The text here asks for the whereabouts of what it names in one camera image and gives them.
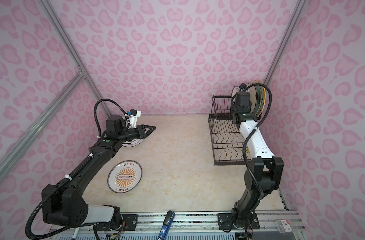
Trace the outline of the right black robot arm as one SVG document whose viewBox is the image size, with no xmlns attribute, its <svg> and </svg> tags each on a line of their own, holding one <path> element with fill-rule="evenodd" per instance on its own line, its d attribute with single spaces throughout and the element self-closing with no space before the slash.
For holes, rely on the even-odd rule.
<svg viewBox="0 0 365 240">
<path fill-rule="evenodd" d="M 255 210 L 263 198 L 277 190 L 284 163 L 267 146 L 257 117 L 251 112 L 250 94 L 237 92 L 233 96 L 232 122 L 243 137 L 242 157 L 246 165 L 245 191 L 232 209 L 233 225 L 246 230 L 255 220 Z"/>
</svg>

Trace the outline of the small orange sunburst plate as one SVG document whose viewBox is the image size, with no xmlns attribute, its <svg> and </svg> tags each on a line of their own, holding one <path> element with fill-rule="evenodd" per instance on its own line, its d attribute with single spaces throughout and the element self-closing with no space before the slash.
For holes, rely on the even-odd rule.
<svg viewBox="0 0 365 240">
<path fill-rule="evenodd" d="M 239 92 L 239 86 L 234 86 L 232 89 L 232 93 L 231 93 L 231 104 L 232 105 L 235 104 L 235 98 L 236 98 L 237 92 Z"/>
</svg>

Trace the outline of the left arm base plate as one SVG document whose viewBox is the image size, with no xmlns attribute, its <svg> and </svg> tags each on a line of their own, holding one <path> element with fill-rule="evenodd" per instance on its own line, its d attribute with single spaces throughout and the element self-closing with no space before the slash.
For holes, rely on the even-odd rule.
<svg viewBox="0 0 365 240">
<path fill-rule="evenodd" d="M 137 226 L 138 215 L 124 214 L 118 220 L 118 223 L 98 223 L 96 229 L 98 232 L 134 231 Z"/>
</svg>

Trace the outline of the cream floral branch plate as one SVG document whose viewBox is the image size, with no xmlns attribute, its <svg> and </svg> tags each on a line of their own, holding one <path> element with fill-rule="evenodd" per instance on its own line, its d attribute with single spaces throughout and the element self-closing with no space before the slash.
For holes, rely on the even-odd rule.
<svg viewBox="0 0 365 240">
<path fill-rule="evenodd" d="M 260 112 L 260 106 L 263 94 L 261 93 L 260 86 L 253 86 L 249 88 L 248 92 L 250 93 L 250 101 L 251 101 L 251 112 L 258 117 Z"/>
</svg>

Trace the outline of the star and cat plate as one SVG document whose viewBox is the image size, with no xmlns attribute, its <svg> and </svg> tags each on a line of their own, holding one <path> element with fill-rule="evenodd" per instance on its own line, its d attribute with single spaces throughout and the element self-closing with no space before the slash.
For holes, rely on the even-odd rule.
<svg viewBox="0 0 365 240">
<path fill-rule="evenodd" d="M 265 105 L 266 92 L 265 88 L 262 86 L 255 86 L 255 91 L 256 91 L 256 102 L 255 102 L 254 113 L 257 117 L 260 117 Z"/>
</svg>

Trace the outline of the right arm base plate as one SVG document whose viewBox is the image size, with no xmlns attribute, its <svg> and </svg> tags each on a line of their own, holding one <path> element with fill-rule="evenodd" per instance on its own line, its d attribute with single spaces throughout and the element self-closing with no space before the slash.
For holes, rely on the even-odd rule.
<svg viewBox="0 0 365 240">
<path fill-rule="evenodd" d="M 235 220 L 231 213 L 217 214 L 218 228 L 222 231 L 244 230 L 248 226 L 249 230 L 259 230 L 260 224 L 257 214 L 254 213 L 247 221 L 246 219 Z"/>
</svg>

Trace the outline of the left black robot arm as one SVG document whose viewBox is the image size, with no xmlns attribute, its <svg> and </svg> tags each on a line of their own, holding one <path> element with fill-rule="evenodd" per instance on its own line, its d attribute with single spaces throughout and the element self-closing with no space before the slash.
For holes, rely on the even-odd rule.
<svg viewBox="0 0 365 240">
<path fill-rule="evenodd" d="M 46 185 L 42 190 L 42 200 L 29 216 L 25 234 L 31 240 L 42 240 L 68 229 L 106 225 L 113 230 L 122 230 L 123 218 L 119 207 L 112 205 L 93 206 L 83 198 L 84 191 L 99 170 L 110 161 L 126 143 L 145 139 L 156 130 L 155 126 L 137 125 L 129 128 L 127 118 L 110 116 L 106 120 L 106 130 L 97 124 L 99 138 L 89 148 L 88 156 L 68 175 L 55 185 Z M 32 225 L 41 212 L 43 221 L 60 228 L 48 234 L 37 235 Z"/>
</svg>

